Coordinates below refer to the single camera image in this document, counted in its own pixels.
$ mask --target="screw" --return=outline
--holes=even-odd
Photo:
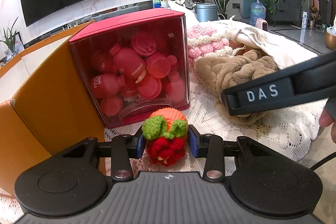
[[[210,170],[206,173],[206,176],[210,179],[219,179],[223,173],[218,170]]]
[[[116,172],[114,172],[114,176],[117,179],[126,179],[131,175],[131,173],[127,170],[118,170]]]

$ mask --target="human hand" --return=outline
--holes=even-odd
[[[319,123],[321,127],[328,127],[334,122],[334,118],[327,112],[326,109],[323,110]],[[336,125],[333,124],[331,128],[331,138],[334,143],[336,143]]]

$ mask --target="wall outlet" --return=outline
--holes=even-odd
[[[240,9],[240,3],[232,3],[232,9]]]

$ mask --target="transparent box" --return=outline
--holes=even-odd
[[[190,105],[184,13],[144,10],[92,23],[69,40],[73,57],[108,128]]]

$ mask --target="gray ribbed surface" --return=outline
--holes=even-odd
[[[236,204],[225,187],[203,181],[198,173],[142,172],[117,183],[97,207],[66,219],[25,215],[17,224],[317,224],[312,215],[293,220],[256,216]]]

